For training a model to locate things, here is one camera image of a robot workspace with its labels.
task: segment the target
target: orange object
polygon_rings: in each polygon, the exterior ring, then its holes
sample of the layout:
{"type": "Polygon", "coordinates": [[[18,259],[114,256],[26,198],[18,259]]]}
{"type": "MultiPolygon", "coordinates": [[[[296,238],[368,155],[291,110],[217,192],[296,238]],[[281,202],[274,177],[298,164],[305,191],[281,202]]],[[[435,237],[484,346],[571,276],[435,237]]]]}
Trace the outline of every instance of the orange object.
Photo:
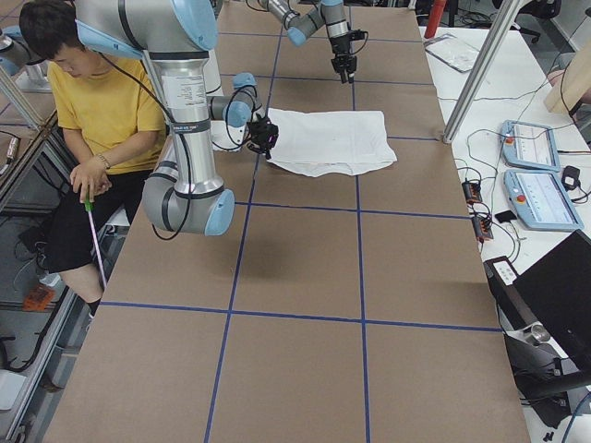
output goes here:
{"type": "Polygon", "coordinates": [[[54,295],[55,290],[39,283],[29,291],[23,301],[22,308],[24,311],[42,312],[49,305],[49,302],[54,299],[54,295]]]}
{"type": "Polygon", "coordinates": [[[430,39],[435,35],[437,27],[440,25],[441,16],[447,0],[435,0],[431,12],[428,15],[427,29],[425,30],[425,38],[430,39]]]}

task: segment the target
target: black hair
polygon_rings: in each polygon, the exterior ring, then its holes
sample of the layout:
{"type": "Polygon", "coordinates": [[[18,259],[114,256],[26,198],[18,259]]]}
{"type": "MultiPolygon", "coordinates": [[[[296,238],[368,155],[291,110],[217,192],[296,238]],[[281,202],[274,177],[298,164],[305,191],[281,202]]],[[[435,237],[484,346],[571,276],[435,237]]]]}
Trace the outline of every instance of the black hair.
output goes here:
{"type": "Polygon", "coordinates": [[[27,45],[43,58],[55,58],[63,45],[84,49],[78,39],[76,9],[63,0],[33,0],[24,4],[18,24],[27,45]]]}

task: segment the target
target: white table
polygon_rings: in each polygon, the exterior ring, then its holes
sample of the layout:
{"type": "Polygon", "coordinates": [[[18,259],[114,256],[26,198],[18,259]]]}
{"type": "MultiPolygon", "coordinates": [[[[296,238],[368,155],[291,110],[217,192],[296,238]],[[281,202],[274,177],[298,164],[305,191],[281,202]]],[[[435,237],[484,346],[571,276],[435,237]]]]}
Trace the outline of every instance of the white table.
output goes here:
{"type": "MultiPolygon", "coordinates": [[[[448,32],[476,48],[481,47],[488,33],[487,30],[439,28],[436,37],[448,32]]],[[[462,74],[430,54],[428,54],[428,63],[440,99],[441,112],[447,122],[468,79],[468,73],[462,74]]],[[[482,177],[492,177],[495,172],[487,165],[475,161],[474,158],[493,165],[498,164],[499,173],[496,175],[496,179],[485,179],[481,189],[482,197],[493,214],[511,209],[502,182],[502,173],[510,169],[510,166],[503,159],[499,162],[500,142],[499,135],[496,134],[500,132],[501,125],[505,120],[519,120],[555,128],[566,126],[554,131],[558,149],[588,150],[577,128],[574,125],[569,125],[572,122],[570,117],[547,111],[544,99],[551,86],[545,82],[546,73],[539,67],[520,33],[510,31],[476,95],[476,98],[480,100],[472,103],[468,116],[452,142],[453,155],[458,159],[458,168],[473,167],[480,171],[482,177]],[[486,98],[506,99],[486,100],[486,98]]],[[[591,188],[591,155],[561,155],[560,161],[562,168],[566,165],[579,168],[582,188],[584,190],[591,188]]],[[[462,181],[466,177],[469,180],[478,178],[474,171],[467,171],[466,175],[466,170],[460,170],[459,175],[462,181]]],[[[578,194],[576,191],[570,193],[571,198],[580,195],[582,194],[578,194]]],[[[575,205],[575,208],[584,221],[584,232],[590,235],[591,203],[575,205]]],[[[513,262],[518,272],[528,269],[568,235],[568,233],[532,231],[526,229],[519,220],[514,221],[513,226],[522,238],[521,251],[513,262]]],[[[513,241],[508,234],[498,226],[493,226],[492,232],[494,240],[487,241],[482,246],[483,261],[499,256],[509,256],[513,250],[513,241]]],[[[554,340],[551,341],[551,344],[562,356],[566,356],[554,340]]],[[[525,408],[524,414],[532,442],[540,441],[551,429],[546,428],[530,408],[525,408]]],[[[562,421],[556,431],[554,441],[560,441],[569,419],[570,417],[562,421]]],[[[588,441],[590,435],[591,416],[579,416],[574,422],[568,441],[585,442],[588,441]]]]}

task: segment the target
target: green handle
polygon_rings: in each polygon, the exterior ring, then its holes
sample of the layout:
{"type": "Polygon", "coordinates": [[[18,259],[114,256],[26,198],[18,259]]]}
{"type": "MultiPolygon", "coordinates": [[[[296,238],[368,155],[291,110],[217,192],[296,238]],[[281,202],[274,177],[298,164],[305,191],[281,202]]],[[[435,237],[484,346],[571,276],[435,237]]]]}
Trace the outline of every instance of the green handle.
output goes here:
{"type": "Polygon", "coordinates": [[[89,200],[88,197],[86,197],[85,200],[84,200],[84,209],[87,212],[91,212],[92,211],[92,202],[89,200]]]}

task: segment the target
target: red cylinder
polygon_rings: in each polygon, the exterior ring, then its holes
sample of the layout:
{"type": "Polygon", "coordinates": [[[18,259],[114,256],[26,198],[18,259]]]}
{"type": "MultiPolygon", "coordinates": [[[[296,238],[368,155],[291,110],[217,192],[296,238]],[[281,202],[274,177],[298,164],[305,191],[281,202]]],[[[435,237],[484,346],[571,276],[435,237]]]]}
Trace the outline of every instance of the red cylinder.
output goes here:
{"type": "Polygon", "coordinates": [[[435,0],[431,12],[428,15],[427,29],[425,30],[425,38],[430,39],[435,35],[437,27],[440,25],[441,16],[447,0],[435,0]]]}

